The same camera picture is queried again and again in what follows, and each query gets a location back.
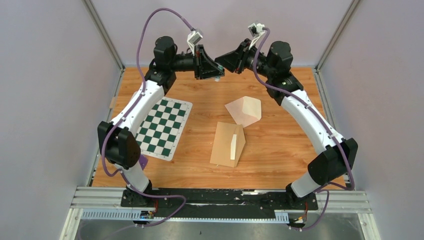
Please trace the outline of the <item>pink paper envelope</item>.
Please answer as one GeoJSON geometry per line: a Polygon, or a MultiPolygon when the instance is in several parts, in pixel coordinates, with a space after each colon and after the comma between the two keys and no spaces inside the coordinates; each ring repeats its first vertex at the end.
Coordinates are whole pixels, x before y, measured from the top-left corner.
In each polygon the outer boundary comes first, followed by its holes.
{"type": "Polygon", "coordinates": [[[248,127],[262,118],[262,103],[259,99],[243,96],[224,105],[237,125],[248,127]]]}

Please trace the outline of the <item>tan kraft envelope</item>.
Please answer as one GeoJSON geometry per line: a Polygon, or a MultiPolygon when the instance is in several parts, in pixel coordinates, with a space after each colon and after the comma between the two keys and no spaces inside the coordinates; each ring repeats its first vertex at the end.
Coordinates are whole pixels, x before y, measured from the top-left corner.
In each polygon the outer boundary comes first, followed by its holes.
{"type": "Polygon", "coordinates": [[[242,151],[246,144],[242,125],[218,122],[210,156],[210,163],[235,168],[238,165],[242,151]],[[230,148],[233,134],[237,134],[236,158],[230,160],[230,148]]]}

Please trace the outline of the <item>white green glue stick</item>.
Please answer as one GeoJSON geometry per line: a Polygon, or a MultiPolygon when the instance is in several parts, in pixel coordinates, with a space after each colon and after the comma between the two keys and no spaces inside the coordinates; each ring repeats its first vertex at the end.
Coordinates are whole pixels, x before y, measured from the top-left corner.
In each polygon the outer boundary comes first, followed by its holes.
{"type": "MultiPolygon", "coordinates": [[[[219,65],[218,67],[219,67],[219,69],[220,69],[220,70],[223,70],[223,69],[224,69],[221,65],[219,65]]],[[[215,82],[219,82],[219,81],[220,81],[220,78],[221,78],[220,76],[217,76],[217,77],[214,79],[214,81],[215,81],[215,82]]]]}

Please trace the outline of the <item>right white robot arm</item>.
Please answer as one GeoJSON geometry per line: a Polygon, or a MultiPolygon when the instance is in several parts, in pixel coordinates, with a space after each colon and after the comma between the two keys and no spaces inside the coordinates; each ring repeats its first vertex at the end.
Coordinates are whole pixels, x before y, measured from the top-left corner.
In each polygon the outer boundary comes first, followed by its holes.
{"type": "Polygon", "coordinates": [[[308,164],[302,177],[286,187],[286,204],[298,209],[307,195],[344,174],[351,174],[358,143],[338,133],[312,104],[303,85],[291,72],[293,55],[289,43],[275,41],[268,53],[263,54],[251,42],[246,38],[235,50],[216,57],[215,61],[232,73],[249,69],[257,77],[266,77],[260,83],[269,96],[295,119],[311,141],[317,157],[308,164]]]}

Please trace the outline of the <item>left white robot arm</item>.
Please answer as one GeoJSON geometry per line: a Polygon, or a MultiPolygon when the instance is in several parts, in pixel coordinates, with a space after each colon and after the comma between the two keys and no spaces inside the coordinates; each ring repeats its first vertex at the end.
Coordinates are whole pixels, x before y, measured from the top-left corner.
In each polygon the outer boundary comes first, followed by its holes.
{"type": "Polygon", "coordinates": [[[97,127],[102,164],[116,167],[127,188],[134,193],[140,206],[149,206],[153,193],[148,188],[150,180],[144,174],[139,160],[141,148],[135,135],[150,110],[171,89],[177,72],[194,73],[197,80],[222,77],[223,67],[210,58],[203,45],[198,44],[190,53],[178,53],[178,47],[170,36],[159,37],[153,49],[154,58],[148,71],[142,75],[142,84],[124,110],[110,122],[101,121],[97,127]]]}

